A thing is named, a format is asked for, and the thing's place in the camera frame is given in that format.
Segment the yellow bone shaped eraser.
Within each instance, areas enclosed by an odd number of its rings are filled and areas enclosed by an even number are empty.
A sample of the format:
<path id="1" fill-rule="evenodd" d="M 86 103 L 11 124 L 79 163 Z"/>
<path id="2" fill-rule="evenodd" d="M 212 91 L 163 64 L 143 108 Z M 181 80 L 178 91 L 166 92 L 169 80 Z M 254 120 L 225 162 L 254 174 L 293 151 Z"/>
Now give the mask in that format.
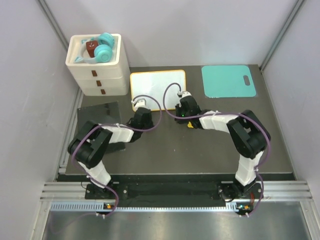
<path id="1" fill-rule="evenodd" d="M 194 128 L 193 125 L 192 125 L 192 123 L 191 123 L 190 121 L 188 122 L 187 127 L 188 127 L 188 128 L 191 128 L 191 129 Z"/>

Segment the yellow framed whiteboard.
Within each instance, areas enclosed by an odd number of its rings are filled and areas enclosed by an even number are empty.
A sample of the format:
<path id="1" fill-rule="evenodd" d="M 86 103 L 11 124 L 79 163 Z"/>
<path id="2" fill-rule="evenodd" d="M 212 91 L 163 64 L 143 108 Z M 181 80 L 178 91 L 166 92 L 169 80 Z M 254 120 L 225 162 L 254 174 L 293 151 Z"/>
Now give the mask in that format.
<path id="1" fill-rule="evenodd" d="M 178 92 L 186 90 L 186 73 L 182 69 L 134 72 L 130 75 L 131 98 L 140 95 L 148 95 L 155 100 L 146 98 L 146 106 L 151 111 L 159 111 L 163 107 L 163 95 L 165 106 L 168 110 L 174 110 L 179 103 Z"/>

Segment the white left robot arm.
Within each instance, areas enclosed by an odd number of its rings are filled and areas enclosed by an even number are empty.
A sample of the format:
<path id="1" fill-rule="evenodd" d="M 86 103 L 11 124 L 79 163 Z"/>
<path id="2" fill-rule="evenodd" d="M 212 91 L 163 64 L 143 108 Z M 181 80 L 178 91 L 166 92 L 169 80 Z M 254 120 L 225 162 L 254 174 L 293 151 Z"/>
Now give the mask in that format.
<path id="1" fill-rule="evenodd" d="M 154 127 L 151 110 L 139 107 L 134 116 L 126 124 L 106 125 L 97 127 L 99 124 L 89 120 L 68 145 L 70 155 L 75 154 L 75 160 L 96 185 L 96 192 L 102 198 L 109 198 L 114 191 L 111 176 L 107 172 L 102 158 L 111 144 L 133 143 L 138 140 L 141 130 Z"/>

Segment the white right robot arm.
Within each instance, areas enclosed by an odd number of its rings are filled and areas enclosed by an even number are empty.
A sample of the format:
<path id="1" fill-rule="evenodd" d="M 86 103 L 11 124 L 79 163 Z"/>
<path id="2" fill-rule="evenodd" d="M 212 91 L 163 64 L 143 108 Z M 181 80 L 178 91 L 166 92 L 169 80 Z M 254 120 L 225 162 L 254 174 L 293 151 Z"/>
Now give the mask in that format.
<path id="1" fill-rule="evenodd" d="M 271 141 L 271 136 L 251 110 L 241 115 L 221 114 L 213 110 L 201 110 L 195 98 L 189 92 L 178 95 L 175 105 L 178 124 L 187 124 L 189 128 L 215 130 L 230 134 L 239 153 L 238 168 L 233 182 L 233 192 L 239 198 L 245 198 L 256 183 L 256 170 L 260 159 Z"/>

